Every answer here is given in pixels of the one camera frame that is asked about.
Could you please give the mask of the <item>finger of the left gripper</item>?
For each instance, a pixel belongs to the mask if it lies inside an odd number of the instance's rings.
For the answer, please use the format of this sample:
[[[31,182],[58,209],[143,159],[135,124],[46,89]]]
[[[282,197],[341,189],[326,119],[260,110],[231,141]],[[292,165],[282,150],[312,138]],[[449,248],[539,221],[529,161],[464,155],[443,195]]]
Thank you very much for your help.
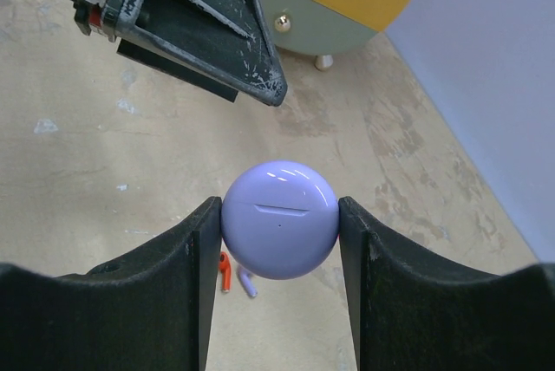
[[[228,101],[279,106],[287,92],[259,0],[70,0],[75,23],[118,53]]]

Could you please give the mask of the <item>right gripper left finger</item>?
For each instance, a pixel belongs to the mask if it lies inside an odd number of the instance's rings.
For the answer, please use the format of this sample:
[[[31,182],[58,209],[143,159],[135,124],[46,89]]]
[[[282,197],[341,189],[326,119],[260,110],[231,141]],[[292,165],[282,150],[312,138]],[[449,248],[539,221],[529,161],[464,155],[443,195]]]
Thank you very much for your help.
[[[84,275],[1,266],[4,370],[202,370],[221,246],[218,197]]]

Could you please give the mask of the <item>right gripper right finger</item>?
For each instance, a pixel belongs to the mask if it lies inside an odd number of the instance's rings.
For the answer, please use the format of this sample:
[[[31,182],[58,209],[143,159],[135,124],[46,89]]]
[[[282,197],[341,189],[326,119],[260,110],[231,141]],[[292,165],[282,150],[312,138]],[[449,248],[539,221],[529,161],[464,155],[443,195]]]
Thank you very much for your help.
[[[552,264],[497,276],[426,249],[350,197],[339,210],[359,369],[553,369]]]

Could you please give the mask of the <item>purple earbud charging case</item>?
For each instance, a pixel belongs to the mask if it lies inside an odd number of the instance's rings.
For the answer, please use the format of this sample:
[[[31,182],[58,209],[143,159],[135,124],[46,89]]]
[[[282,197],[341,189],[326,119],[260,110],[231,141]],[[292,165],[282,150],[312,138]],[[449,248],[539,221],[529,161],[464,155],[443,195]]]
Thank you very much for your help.
[[[320,266],[335,246],[338,200],[314,169],[268,161],[232,182],[223,199],[221,228],[228,251],[251,273],[298,278]]]

